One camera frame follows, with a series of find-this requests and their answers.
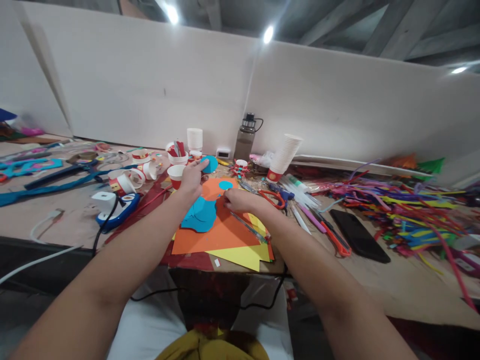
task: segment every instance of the smartphone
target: smartphone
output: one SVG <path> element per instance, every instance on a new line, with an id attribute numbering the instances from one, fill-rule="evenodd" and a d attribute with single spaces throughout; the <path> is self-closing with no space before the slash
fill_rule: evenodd
<path id="1" fill-rule="evenodd" d="M 330 215 L 355 253 L 383 264 L 391 261 L 355 215 L 340 210 L 330 210 Z"/>

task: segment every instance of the wooden table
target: wooden table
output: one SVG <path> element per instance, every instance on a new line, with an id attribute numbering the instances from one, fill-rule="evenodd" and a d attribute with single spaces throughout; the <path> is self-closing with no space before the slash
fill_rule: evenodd
<path id="1" fill-rule="evenodd" d="M 131 149 L 131 147 L 113 146 L 113 149 L 126 151 Z M 0 144 L 0 156 L 20 150 L 17 144 Z M 159 160 L 163 162 L 162 171 L 164 171 L 168 166 L 168 157 L 161 150 L 155 150 L 155 153 L 162 154 Z M 215 176 L 221 177 L 225 175 L 225 171 L 225 168 L 219 167 Z M 0 185 L 0 193 L 19 191 L 22 189 L 22 185 L 31 180 L 27 176 L 12 179 Z M 148 191 L 150 186 L 151 184 L 145 185 L 142 190 Z M 49 244 L 64 246 L 83 244 L 85 249 L 91 249 L 99 227 L 95 222 L 98 210 L 94 208 L 90 197 L 96 192 L 105 189 L 108 191 L 109 188 L 101 188 L 101 185 L 98 183 L 89 183 L 70 191 L 39 196 L 0 207 L 0 222 L 2 224 L 0 236 L 28 240 L 33 226 L 43 220 L 48 212 L 61 208 L 65 210 L 61 220 L 48 228 L 40 239 Z M 326 197 L 319 199 L 324 206 L 329 205 L 332 201 Z M 339 205 L 335 205 L 334 208 L 344 210 Z M 324 216 L 336 226 L 328 213 L 325 213 Z M 335 254 L 335 249 L 328 238 L 317 231 L 306 217 L 304 217 L 304 220 L 310 228 L 313 237 L 327 251 Z M 370 221 L 364 218 L 361 220 L 372 234 L 376 232 L 374 225 Z M 100 237 L 99 247 L 108 236 L 106 234 Z M 379 243 L 383 248 L 386 248 L 383 241 Z M 283 270 L 283 260 L 275 249 L 275 240 L 273 240 L 273 250 L 276 260 L 274 263 L 264 263 L 262 261 L 260 272 L 263 274 L 280 274 Z M 474 313 L 460 299 L 461 293 L 458 284 L 449 270 L 448 264 L 429 257 L 429 261 L 434 262 L 436 267 L 442 268 L 444 276 L 440 276 L 415 258 L 401 257 L 390 249 L 386 249 L 386 252 L 391 258 L 391 262 L 388 264 L 381 264 L 355 254 L 338 261 L 365 287 L 378 302 L 378 305 L 382 306 L 385 313 L 391 317 L 430 324 L 457 325 L 480 330 L 480 315 Z M 229 261 L 222 260 L 221 263 L 221 267 L 213 267 L 215 271 L 251 273 L 251 270 Z M 480 299 L 479 281 L 466 275 L 463 278 L 470 295 L 473 298 Z"/>

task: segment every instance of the red scissors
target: red scissors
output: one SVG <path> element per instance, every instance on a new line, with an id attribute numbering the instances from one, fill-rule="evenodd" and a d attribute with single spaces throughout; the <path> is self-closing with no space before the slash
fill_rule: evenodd
<path id="1" fill-rule="evenodd" d="M 242 188 L 244 188 L 245 190 L 251 192 L 252 194 L 255 194 L 255 195 L 260 195 L 261 197 L 267 199 L 267 201 L 272 204 L 274 207 L 276 207 L 277 209 L 284 209 L 285 208 L 285 200 L 282 199 L 282 196 L 280 195 L 279 192 L 273 192 L 273 191 L 265 191 L 265 190 L 255 190 L 253 189 L 250 185 L 248 185 L 246 182 L 244 181 L 239 181 L 238 182 L 240 184 L 240 186 Z M 269 195 L 272 195 L 274 196 L 277 200 L 278 200 L 278 203 L 279 204 L 276 204 L 274 203 L 268 196 L 267 194 Z"/>

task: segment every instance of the ceiling light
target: ceiling light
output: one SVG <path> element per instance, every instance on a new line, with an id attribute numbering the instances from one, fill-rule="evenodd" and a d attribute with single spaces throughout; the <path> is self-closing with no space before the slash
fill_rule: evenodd
<path id="1" fill-rule="evenodd" d="M 451 73 L 452 74 L 460 74 L 460 73 L 463 73 L 465 70 L 467 70 L 467 68 L 463 66 L 463 67 L 456 68 Z"/>
<path id="2" fill-rule="evenodd" d="M 173 25 L 179 22 L 179 13 L 174 6 L 167 5 L 167 15 Z"/>
<path id="3" fill-rule="evenodd" d="M 265 44 L 268 44 L 270 42 L 270 40 L 272 40 L 273 37 L 274 37 L 274 27 L 269 26 L 266 29 L 265 34 L 263 34 L 263 42 Z"/>

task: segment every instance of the gray water bottle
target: gray water bottle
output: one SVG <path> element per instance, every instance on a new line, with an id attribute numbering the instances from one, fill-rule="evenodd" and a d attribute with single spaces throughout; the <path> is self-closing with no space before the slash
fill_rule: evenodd
<path id="1" fill-rule="evenodd" d="M 257 120 L 261 120 L 258 129 L 255 128 Z M 255 118 L 253 112 L 246 114 L 246 117 L 241 121 L 241 126 L 236 136 L 235 152 L 233 153 L 235 160 L 250 161 L 250 153 L 252 152 L 255 133 L 260 130 L 263 124 L 264 120 L 262 118 Z"/>

